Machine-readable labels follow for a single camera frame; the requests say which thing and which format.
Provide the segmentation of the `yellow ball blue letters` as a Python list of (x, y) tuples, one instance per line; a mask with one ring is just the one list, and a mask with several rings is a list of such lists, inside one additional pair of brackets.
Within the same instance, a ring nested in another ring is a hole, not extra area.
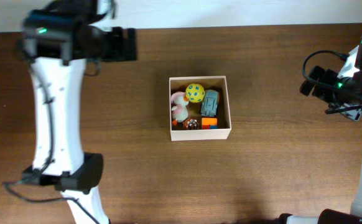
[(186, 97), (192, 103), (199, 103), (205, 97), (205, 89), (199, 83), (191, 83), (186, 87)]

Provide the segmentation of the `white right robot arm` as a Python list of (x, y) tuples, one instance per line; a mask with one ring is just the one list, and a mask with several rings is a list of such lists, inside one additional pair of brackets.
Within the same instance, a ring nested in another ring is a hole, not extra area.
[[(360, 43), (347, 54), (335, 52), (344, 66), (339, 72), (325, 70), (315, 66), (310, 72), (302, 68), (305, 78), (300, 86), (300, 93), (315, 96), (328, 104), (326, 114), (342, 114), (353, 121), (362, 119), (362, 36)], [(317, 217), (302, 217), (283, 213), (275, 219), (276, 223), (351, 223), (362, 224), (362, 163), (358, 190), (350, 212), (343, 213), (325, 209)]]

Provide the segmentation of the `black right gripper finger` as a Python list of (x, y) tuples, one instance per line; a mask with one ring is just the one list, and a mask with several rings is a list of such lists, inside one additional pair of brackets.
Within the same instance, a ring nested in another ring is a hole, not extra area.
[(309, 96), (309, 94), (311, 93), (312, 89), (314, 88), (314, 84), (309, 82), (308, 80), (305, 80), (301, 86), (300, 86), (300, 93), (305, 95), (305, 96)]
[(326, 74), (326, 70), (320, 66), (314, 66), (313, 69), (309, 72), (309, 79), (316, 82), (321, 82), (323, 77)]

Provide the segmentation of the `white duck toy pink hat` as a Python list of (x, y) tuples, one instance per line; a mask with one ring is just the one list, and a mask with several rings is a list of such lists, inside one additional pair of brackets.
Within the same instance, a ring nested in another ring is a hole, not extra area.
[(188, 118), (187, 105), (189, 104), (189, 100), (186, 97), (186, 92), (178, 91), (171, 95), (170, 102), (172, 105), (172, 125), (176, 126)]

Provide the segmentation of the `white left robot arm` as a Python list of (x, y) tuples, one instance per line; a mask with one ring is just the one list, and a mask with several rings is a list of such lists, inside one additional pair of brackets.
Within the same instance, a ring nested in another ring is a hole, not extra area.
[(114, 1), (52, 1), (30, 11), (18, 43), (34, 86), (37, 135), (20, 184), (55, 187), (77, 223), (109, 223), (99, 193), (103, 156), (81, 146), (80, 96), (87, 63), (137, 58), (135, 30), (107, 26), (115, 8)]

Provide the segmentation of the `multicolour puzzle cube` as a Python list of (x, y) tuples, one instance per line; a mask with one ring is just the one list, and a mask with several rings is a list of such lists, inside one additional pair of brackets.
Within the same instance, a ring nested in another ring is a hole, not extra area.
[(202, 118), (202, 129), (217, 129), (218, 128), (218, 119), (211, 117)]

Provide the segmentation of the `orange lattice ball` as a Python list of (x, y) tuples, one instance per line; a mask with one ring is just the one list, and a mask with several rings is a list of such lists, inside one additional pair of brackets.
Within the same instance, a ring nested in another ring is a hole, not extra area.
[(183, 122), (183, 129), (184, 130), (198, 130), (199, 129), (199, 122), (197, 119), (193, 119), (193, 118), (190, 118), (190, 119), (186, 119), (184, 122)]

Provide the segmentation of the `yellow and grey toy truck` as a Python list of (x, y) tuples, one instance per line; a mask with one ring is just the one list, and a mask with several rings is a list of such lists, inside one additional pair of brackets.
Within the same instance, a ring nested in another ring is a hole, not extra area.
[(200, 113), (202, 116), (215, 117), (217, 114), (220, 94), (215, 90), (207, 90), (202, 101)]

